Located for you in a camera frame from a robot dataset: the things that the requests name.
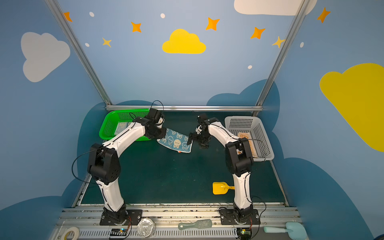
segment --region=white robotic arm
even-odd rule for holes
[[[211,136],[214,136],[224,147],[226,164],[233,175],[235,183],[234,217],[238,222],[245,222],[253,212],[253,205],[249,195],[249,178],[253,157],[249,141],[239,138],[229,132],[217,118],[207,119],[205,115],[197,117],[199,122],[196,132],[189,135],[202,148],[208,148]]]
[[[96,179],[104,199],[100,225],[123,225],[127,221],[126,205],[118,182],[121,172],[119,157],[139,137],[163,138],[166,134],[166,129],[162,128],[163,122],[161,112],[151,108],[146,117],[135,118],[116,137],[91,147],[88,172]]]

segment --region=green table surface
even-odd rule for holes
[[[163,126],[189,135],[197,126],[197,114],[165,112]],[[225,125],[227,116],[249,116],[250,113],[215,112],[207,115],[217,117]],[[208,149],[199,149],[199,145],[193,143],[191,153],[178,153],[156,140],[134,142],[120,156],[120,164],[120,192],[127,204],[233,202],[235,196],[234,190],[224,195],[212,193],[213,182],[233,186],[232,174],[225,164],[225,148],[214,137]],[[284,202],[269,161],[253,164],[250,193],[265,202]],[[99,187],[90,184],[81,203],[104,203]]]

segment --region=patterned cloth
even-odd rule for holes
[[[169,128],[167,128],[166,136],[162,139],[158,139],[157,142],[164,147],[178,152],[190,153],[192,148],[192,144],[187,145],[188,137],[186,135],[173,131]]]

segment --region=yellow toy shovel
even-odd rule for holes
[[[215,195],[226,194],[228,189],[235,189],[234,186],[228,186],[226,182],[214,182],[212,183],[212,190]]]

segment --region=yellow cloud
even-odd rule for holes
[[[363,141],[384,152],[384,67],[364,63],[329,72],[320,88]]]
[[[199,54],[206,48],[196,34],[188,33],[184,29],[175,30],[170,35],[169,41],[163,43],[163,51],[166,53]]]

